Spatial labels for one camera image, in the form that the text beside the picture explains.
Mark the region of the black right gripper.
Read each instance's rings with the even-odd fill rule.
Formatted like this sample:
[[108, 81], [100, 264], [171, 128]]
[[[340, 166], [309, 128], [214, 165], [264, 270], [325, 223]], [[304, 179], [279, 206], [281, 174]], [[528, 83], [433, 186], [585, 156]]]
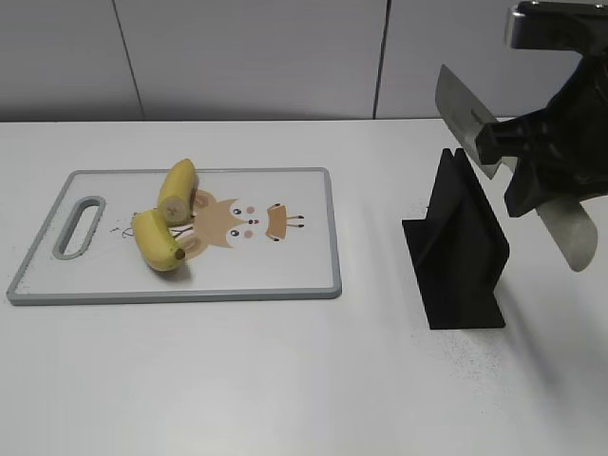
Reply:
[[544, 165], [607, 163], [607, 3], [521, 1], [507, 14], [505, 42], [516, 50], [579, 56], [544, 109], [488, 123], [475, 140], [484, 164], [518, 158], [504, 193], [508, 215], [519, 218], [562, 198], [606, 196], [606, 173]]

